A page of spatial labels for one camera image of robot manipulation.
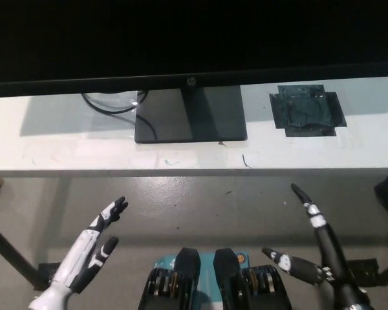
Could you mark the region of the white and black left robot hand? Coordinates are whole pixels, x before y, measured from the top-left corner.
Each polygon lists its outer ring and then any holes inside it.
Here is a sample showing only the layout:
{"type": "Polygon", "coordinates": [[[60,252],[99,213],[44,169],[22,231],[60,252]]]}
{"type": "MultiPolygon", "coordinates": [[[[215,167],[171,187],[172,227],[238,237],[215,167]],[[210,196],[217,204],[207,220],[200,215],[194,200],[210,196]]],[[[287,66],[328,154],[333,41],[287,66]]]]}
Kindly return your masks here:
{"type": "Polygon", "coordinates": [[[95,217],[64,257],[52,279],[53,284],[63,285],[72,293],[80,294],[93,281],[118,244],[118,238],[112,236],[98,249],[98,239],[110,224],[120,219],[127,206],[128,202],[122,196],[95,217]]]}

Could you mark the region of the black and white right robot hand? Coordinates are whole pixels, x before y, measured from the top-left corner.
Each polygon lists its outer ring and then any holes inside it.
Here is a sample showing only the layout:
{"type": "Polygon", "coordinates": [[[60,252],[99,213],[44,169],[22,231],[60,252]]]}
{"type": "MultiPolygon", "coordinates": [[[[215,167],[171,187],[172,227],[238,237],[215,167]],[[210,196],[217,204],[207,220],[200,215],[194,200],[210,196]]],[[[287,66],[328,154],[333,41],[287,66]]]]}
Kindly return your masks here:
{"type": "Polygon", "coordinates": [[[321,254],[321,265],[264,247],[261,252],[283,272],[302,282],[319,286],[326,282],[333,290],[334,309],[372,309],[367,293],[356,283],[333,228],[318,206],[295,183],[291,189],[301,201],[321,254]]]}

